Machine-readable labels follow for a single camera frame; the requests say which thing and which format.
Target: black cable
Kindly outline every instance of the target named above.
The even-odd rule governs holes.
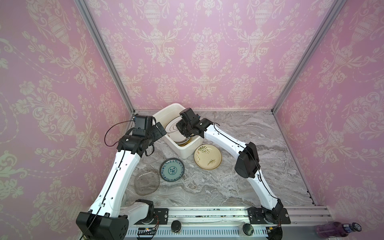
[[[134,122],[135,120],[128,120],[128,121],[124,121],[124,122],[119,122],[119,123],[116,123],[115,125],[113,125],[112,127],[110,127],[109,129],[108,129],[108,131],[105,133],[105,135],[104,135],[104,143],[105,143],[105,145],[107,145],[108,147],[113,147],[116,143],[118,143],[119,141],[117,141],[117,142],[115,142],[113,145],[108,145],[106,142],[105,142],[105,138],[107,137],[107,133],[114,127],[114,126],[116,126],[116,125],[118,125],[118,124],[121,124],[121,123],[125,123],[125,122]]]
[[[123,154],[122,154],[122,158],[121,158],[121,160],[120,160],[119,167],[120,167],[120,164],[122,163],[122,160],[123,160],[124,155],[125,155],[125,150],[123,150],[123,151],[124,151],[124,152],[123,152]],[[110,189],[111,186],[112,186],[112,182],[113,182],[113,180],[114,180],[114,178],[115,178],[117,172],[118,172],[118,170],[116,170],[115,174],[113,175],[113,178],[112,178],[112,180],[111,180],[111,183],[109,184],[109,187],[108,187],[108,189],[107,189],[107,191],[106,191],[106,193],[105,193],[105,195],[104,195],[103,201],[101,202],[101,205],[100,205],[100,207],[99,207],[99,210],[97,211],[95,217],[93,217],[93,220],[91,221],[91,223],[90,223],[90,225],[88,226],[88,228],[87,228],[87,230],[85,231],[85,233],[89,230],[89,228],[90,228],[91,225],[93,224],[93,221],[96,219],[97,215],[99,214],[100,209],[101,209],[101,206],[103,205],[103,203],[104,203],[104,201],[105,201],[105,199],[106,199],[105,197],[107,196],[107,193],[108,193],[109,189]],[[81,240],[81,239],[84,237],[85,233],[83,233],[83,235],[79,238],[79,240]]]
[[[255,160],[255,158],[253,157],[253,155],[248,151],[248,149],[246,149],[245,147],[241,146],[241,145],[238,144],[237,142],[233,141],[232,139],[230,139],[230,138],[227,137],[226,135],[220,133],[220,132],[216,129],[216,127],[215,127],[215,124],[217,124],[217,125],[219,125],[219,126],[220,126],[220,124],[218,124],[218,123],[216,123],[216,122],[214,122],[213,124],[214,124],[214,129],[215,129],[219,134],[223,135],[223,136],[226,137],[228,140],[230,140],[231,142],[237,144],[238,146],[244,148],[244,150],[246,150],[246,151],[249,153],[249,155],[252,157],[253,161],[255,162],[257,170],[260,171],[259,167],[257,166],[258,163],[256,162],[256,160]],[[265,187],[266,191],[268,192],[268,194],[269,194],[271,197],[278,199],[277,197],[273,196],[273,195],[269,192],[268,188],[267,188],[267,187],[265,186],[265,184],[264,184],[263,179],[261,178],[261,175],[258,174],[258,175],[257,175],[257,178],[258,178],[258,180],[264,185],[264,187]]]
[[[152,144],[151,146],[153,147],[153,150],[152,150],[152,152],[151,152],[150,155],[147,155],[147,150],[144,150],[144,152],[145,152],[145,156],[147,156],[147,157],[151,156],[152,153],[155,151],[155,145]]]
[[[140,237],[140,236],[142,236],[142,235],[151,235],[151,234],[149,234],[149,233],[152,232],[154,229],[155,229],[155,233],[152,234],[152,237],[151,237],[149,240],[152,240],[152,238],[156,235],[157,230],[159,229],[159,226],[160,226],[160,221],[159,221],[159,217],[158,217],[157,215],[155,215],[155,217],[157,217],[156,225],[155,225],[155,226],[151,229],[151,231],[149,231],[149,232],[138,233],[138,234],[137,234],[137,238],[138,238],[138,239],[139,239],[139,238],[143,238],[143,237]]]
[[[97,215],[99,214],[99,212],[100,212],[100,209],[101,209],[101,207],[99,207],[99,210],[97,211],[96,215],[93,217],[93,219],[92,219],[92,221],[91,221],[91,224],[89,225],[89,227],[87,228],[87,230],[85,230],[85,232],[87,232],[87,231],[89,230],[89,228],[90,228],[91,225],[93,224],[93,221],[95,221],[96,216],[97,216]],[[84,235],[85,235],[85,233],[83,233],[83,235],[80,237],[79,240],[81,240],[81,239],[84,237]]]

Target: damask wallpaper pattern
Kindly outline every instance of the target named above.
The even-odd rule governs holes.
[[[384,1],[347,1],[277,113],[315,198],[382,239]]]
[[[77,240],[130,115],[73,1],[0,5],[0,239]]]
[[[86,0],[135,109],[271,109],[333,0]]]

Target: plastic bottle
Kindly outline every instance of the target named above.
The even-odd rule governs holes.
[[[346,237],[351,232],[359,232],[361,230],[360,224],[356,222],[345,224],[341,222],[330,222],[316,226],[316,233],[320,238]]]

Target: plastic bin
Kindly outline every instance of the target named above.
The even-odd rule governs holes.
[[[181,106],[179,103],[173,103],[162,110],[155,113],[153,116],[156,118],[157,122],[160,122],[161,125],[165,128],[168,123],[170,123],[177,116],[180,116],[180,112],[183,111],[185,107]],[[171,147],[173,151],[182,159],[186,159],[192,155],[195,150],[203,143],[203,139],[200,136],[192,137],[192,140],[187,145],[180,147],[174,141],[172,141],[168,135],[162,137],[164,141]]]

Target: gray marble surface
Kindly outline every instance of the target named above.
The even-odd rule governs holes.
[[[218,122],[220,129],[235,138],[244,142],[252,141],[257,146],[264,177],[284,205],[312,205],[304,181],[270,111],[196,113]],[[160,186],[155,192],[140,196],[134,190],[138,173],[146,170],[158,172],[164,160],[178,157],[162,139],[155,142],[155,152],[143,157],[132,174],[125,192],[125,205],[143,198],[153,201],[155,206],[260,206],[260,200],[251,185],[235,172],[236,159],[210,141],[204,140],[203,144],[213,144],[220,149],[223,160],[216,169],[201,169],[191,155],[182,159],[185,173],[181,179],[166,182],[160,177]]]

